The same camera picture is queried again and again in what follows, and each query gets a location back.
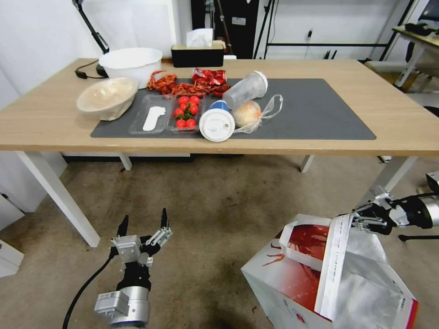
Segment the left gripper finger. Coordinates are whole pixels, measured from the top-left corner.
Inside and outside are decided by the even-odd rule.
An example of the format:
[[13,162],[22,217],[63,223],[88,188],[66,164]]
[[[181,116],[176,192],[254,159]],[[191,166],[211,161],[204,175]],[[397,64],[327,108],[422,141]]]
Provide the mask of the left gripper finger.
[[[129,215],[125,215],[124,219],[122,220],[122,222],[118,226],[116,237],[111,239],[112,242],[118,242],[118,240],[121,237],[126,236],[126,233],[128,230],[128,222],[129,222]],[[112,246],[110,248],[110,254],[111,255],[118,255],[118,251],[117,251],[116,246]]]
[[169,225],[169,219],[167,215],[167,210],[164,207],[161,214],[161,227],[157,230],[150,238],[144,243],[144,252],[148,256],[153,256],[158,253],[164,244],[170,239],[173,232]]

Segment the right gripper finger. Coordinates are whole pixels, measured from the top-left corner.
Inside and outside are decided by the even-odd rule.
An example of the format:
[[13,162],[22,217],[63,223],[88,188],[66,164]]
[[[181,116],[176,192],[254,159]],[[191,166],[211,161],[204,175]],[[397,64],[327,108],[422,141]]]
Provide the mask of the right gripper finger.
[[376,215],[377,209],[378,209],[378,205],[376,203],[368,202],[365,204],[358,205],[356,208],[352,210],[352,213],[356,215]]
[[388,234],[387,222],[382,218],[353,218],[352,227],[367,233]]

